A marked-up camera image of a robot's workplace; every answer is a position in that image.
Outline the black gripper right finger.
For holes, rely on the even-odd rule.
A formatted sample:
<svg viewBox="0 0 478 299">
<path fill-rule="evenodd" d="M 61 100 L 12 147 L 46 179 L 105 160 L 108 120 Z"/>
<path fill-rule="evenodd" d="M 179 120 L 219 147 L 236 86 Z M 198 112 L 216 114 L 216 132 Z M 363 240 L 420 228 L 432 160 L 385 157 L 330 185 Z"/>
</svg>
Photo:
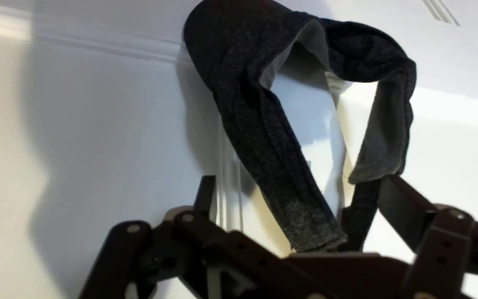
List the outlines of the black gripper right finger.
<svg viewBox="0 0 478 299">
<path fill-rule="evenodd" d="M 465 275 L 478 277 L 478 222 L 463 210 L 435 205 L 400 177 L 358 184 L 342 212 L 349 235 L 344 252 L 360 252 L 380 213 L 415 262 L 402 278 L 400 299 L 470 299 L 461 293 Z"/>
</svg>

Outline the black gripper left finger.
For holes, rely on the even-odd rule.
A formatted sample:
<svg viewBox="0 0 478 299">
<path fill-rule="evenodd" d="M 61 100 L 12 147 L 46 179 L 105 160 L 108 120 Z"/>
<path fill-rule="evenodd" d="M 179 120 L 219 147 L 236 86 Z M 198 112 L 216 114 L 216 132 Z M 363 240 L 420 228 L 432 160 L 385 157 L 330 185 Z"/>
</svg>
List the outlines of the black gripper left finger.
<svg viewBox="0 0 478 299">
<path fill-rule="evenodd" d="M 124 222 L 110 230 L 78 299 L 153 299 L 178 278 L 198 299 L 234 299 L 234 283 L 212 250 L 224 232 L 211 220 L 214 177 L 202 177 L 193 207 L 173 208 L 153 228 Z"/>
</svg>

